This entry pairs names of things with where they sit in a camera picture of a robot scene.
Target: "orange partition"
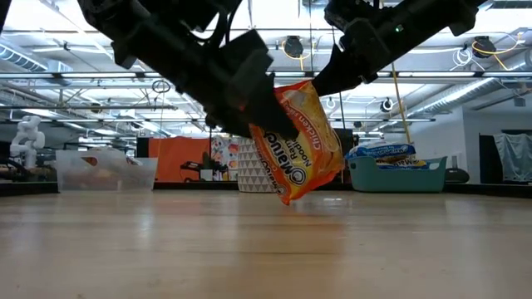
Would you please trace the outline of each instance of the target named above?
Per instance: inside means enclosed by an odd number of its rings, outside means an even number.
[[[159,158],[155,181],[183,183],[186,179],[199,180],[200,173],[182,169],[189,162],[202,164],[203,153],[209,153],[209,139],[175,137],[150,139],[150,158]]]

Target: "yellow cable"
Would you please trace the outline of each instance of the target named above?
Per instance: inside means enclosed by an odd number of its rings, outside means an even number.
[[[500,55],[500,54],[505,54],[505,53],[508,53],[509,51],[513,51],[515,50],[515,48],[519,45],[519,40],[521,39],[521,35],[518,34],[517,35],[517,41],[515,41],[515,45],[513,47],[511,47],[510,49],[506,49],[504,51],[497,51],[497,52],[491,52],[491,51],[484,51],[484,50],[481,50],[477,47],[475,47],[475,45],[478,43],[478,42],[473,42],[473,44],[471,45],[471,47],[477,51],[477,52],[480,52],[482,54],[488,54],[488,55]]]
[[[498,57],[497,55],[493,55],[493,57],[495,57],[495,59],[499,62],[499,64],[500,64],[502,67],[504,67],[505,70],[510,71],[510,70],[508,69],[508,67],[506,67],[505,64],[502,63],[502,61],[499,59],[499,57]]]
[[[406,132],[406,141],[408,142],[409,145],[411,145],[410,131],[408,130],[408,124],[406,123],[406,117],[405,117],[405,111],[402,109],[401,95],[399,94],[399,84],[397,83],[396,66],[393,62],[392,62],[392,74],[393,74],[393,83],[396,86],[397,103],[399,104],[399,111],[401,112],[402,126],[405,128],[405,132]]]

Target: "wooden floor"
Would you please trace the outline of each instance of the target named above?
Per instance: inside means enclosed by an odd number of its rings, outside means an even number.
[[[531,298],[532,201],[237,192],[0,199],[2,299]]]

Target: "clear plastic container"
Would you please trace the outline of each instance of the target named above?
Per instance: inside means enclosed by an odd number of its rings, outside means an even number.
[[[59,192],[151,191],[155,182],[157,158],[130,159],[111,150],[58,150],[56,158]]]

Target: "maruchan logo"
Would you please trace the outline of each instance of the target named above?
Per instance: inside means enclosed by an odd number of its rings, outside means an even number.
[[[264,138],[268,141],[269,147],[272,150],[279,167],[288,176],[288,179],[297,186],[301,186],[307,180],[307,173],[305,170],[292,165],[292,160],[289,154],[284,151],[283,145],[279,142],[276,134],[266,133]]]

